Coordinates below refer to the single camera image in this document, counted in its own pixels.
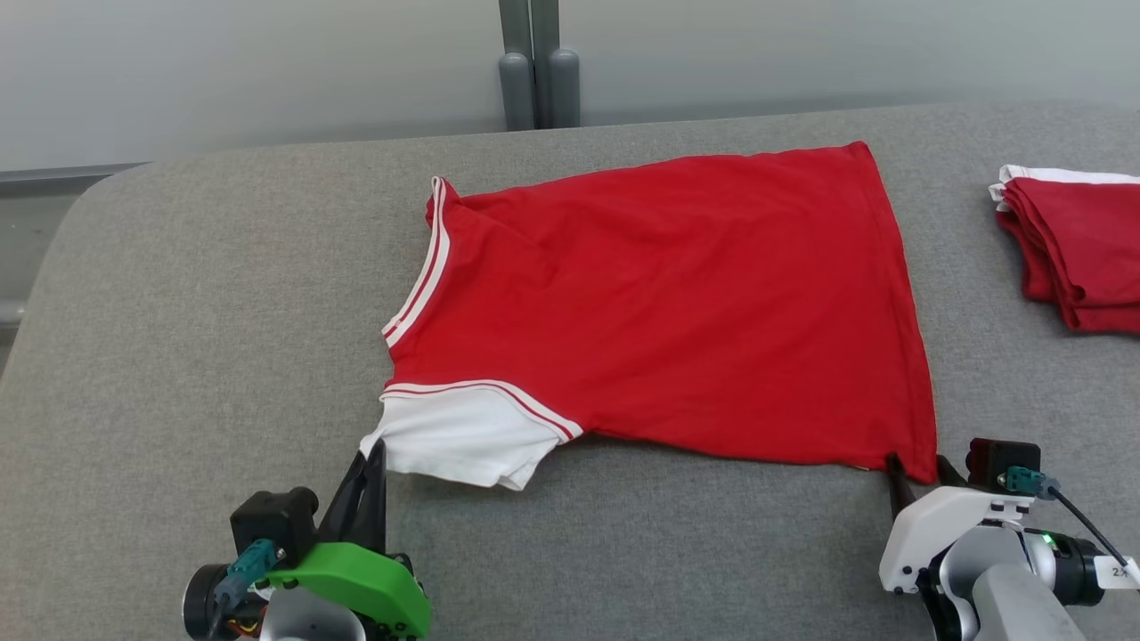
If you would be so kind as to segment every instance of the black cable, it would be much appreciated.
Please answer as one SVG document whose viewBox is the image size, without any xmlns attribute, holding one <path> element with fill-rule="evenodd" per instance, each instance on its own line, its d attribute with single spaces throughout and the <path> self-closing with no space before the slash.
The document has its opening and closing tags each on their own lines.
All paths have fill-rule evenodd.
<svg viewBox="0 0 1140 641">
<path fill-rule="evenodd" d="M 1116 559 L 1116 562 L 1121 565 L 1121 569 L 1123 569 L 1125 573 L 1129 573 L 1129 576 L 1132 576 L 1132 573 L 1129 570 L 1129 562 L 1124 559 L 1124 557 L 1119 552 L 1116 551 L 1116 547 L 1112 543 L 1109 543 L 1107 538 L 1105 538 L 1105 535 L 1100 534 L 1100 530 L 1097 529 L 1097 526 L 1092 525 L 1092 521 L 1089 520 L 1089 517 L 1084 516 L 1084 512 L 1077 510 L 1076 505 L 1074 505 L 1073 502 L 1069 501 L 1064 494 L 1061 494 L 1061 490 L 1057 489 L 1056 487 L 1050 487 L 1049 494 L 1056 496 L 1057 500 L 1061 502 L 1061 505 L 1068 508 L 1068 511 L 1073 512 L 1073 516 L 1076 517 L 1077 520 L 1081 521 L 1082 525 L 1084 525 L 1084 527 L 1089 528 L 1089 532 L 1091 532 L 1092 535 L 1097 537 L 1097 541 L 1099 541 L 1100 544 L 1105 546 L 1105 550 L 1108 550 L 1108 553 L 1112 554 L 1114 559 Z M 1140 582 L 1140 576 L 1132 576 L 1132 581 Z"/>
<path fill-rule="evenodd" d="M 221 619 L 226 616 L 226 606 L 229 605 L 229 594 L 222 594 L 221 599 L 214 603 L 214 616 L 210 620 L 210 634 L 206 635 L 206 641 L 213 641 L 218 636 L 218 628 L 221 627 Z"/>
</svg>

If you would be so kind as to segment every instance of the teal connector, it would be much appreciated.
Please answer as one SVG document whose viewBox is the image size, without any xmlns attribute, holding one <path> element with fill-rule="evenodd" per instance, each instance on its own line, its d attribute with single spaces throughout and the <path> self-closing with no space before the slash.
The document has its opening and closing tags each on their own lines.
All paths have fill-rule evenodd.
<svg viewBox="0 0 1140 641">
<path fill-rule="evenodd" d="M 1005 470 L 1005 473 L 997 477 L 997 480 L 1010 492 L 1032 494 L 1045 501 L 1056 498 L 1050 489 L 1057 488 L 1059 490 L 1061 488 L 1057 479 L 1019 465 Z"/>
<path fill-rule="evenodd" d="M 259 538 L 242 552 L 226 569 L 226 578 L 214 587 L 214 602 L 220 606 L 236 606 L 258 579 L 264 578 L 280 558 L 277 547 L 268 538 Z"/>
</svg>

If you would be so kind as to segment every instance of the red t-shirt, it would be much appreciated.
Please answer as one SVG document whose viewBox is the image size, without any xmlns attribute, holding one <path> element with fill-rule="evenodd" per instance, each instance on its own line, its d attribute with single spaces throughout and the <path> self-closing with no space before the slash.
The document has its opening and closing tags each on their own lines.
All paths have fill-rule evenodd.
<svg viewBox="0 0 1140 641">
<path fill-rule="evenodd" d="M 584 432 L 931 482 L 935 415 L 870 151 L 682 157 L 494 194 L 433 181 L 384 335 L 390 468 L 521 489 Z"/>
</svg>

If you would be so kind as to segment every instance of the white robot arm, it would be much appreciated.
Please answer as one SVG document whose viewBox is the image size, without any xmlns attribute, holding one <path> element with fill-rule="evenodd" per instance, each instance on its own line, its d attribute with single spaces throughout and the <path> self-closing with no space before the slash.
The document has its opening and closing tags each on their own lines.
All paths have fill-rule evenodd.
<svg viewBox="0 0 1140 641">
<path fill-rule="evenodd" d="M 895 522 L 879 579 L 883 590 L 922 598 L 937 641 L 1083 640 L 1064 606 L 1140 589 L 1135 562 L 1123 558 L 1122 567 L 1107 542 L 1113 555 L 1086 539 L 1021 526 L 1036 498 L 1009 489 L 1025 484 L 1007 472 L 1028 472 L 1019 482 L 1045 478 L 1035 445 L 975 439 L 969 482 L 939 456 L 943 487 L 917 501 L 898 459 L 887 463 Z"/>
</svg>

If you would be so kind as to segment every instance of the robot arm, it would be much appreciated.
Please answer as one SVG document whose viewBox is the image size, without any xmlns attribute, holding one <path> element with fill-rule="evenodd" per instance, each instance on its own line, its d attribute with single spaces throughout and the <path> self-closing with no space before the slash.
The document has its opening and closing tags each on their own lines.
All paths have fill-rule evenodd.
<svg viewBox="0 0 1140 641">
<path fill-rule="evenodd" d="M 1140 587 L 1132 559 L 1123 568 L 1090 541 L 1021 527 L 1035 497 L 1009 479 L 1040 476 L 1035 445 L 975 439 L 967 465 L 969 482 L 939 456 L 943 487 L 915 501 L 898 459 L 887 461 L 895 522 L 879 579 L 922 598 L 938 641 L 1083 639 L 1064 606 Z"/>
<path fill-rule="evenodd" d="M 319 527 L 317 496 L 308 488 L 251 496 L 230 516 L 238 561 L 205 566 L 187 586 L 182 619 L 190 638 L 426 636 L 431 603 L 412 562 L 384 550 L 384 474 L 382 441 L 368 459 L 358 453 Z"/>
</svg>

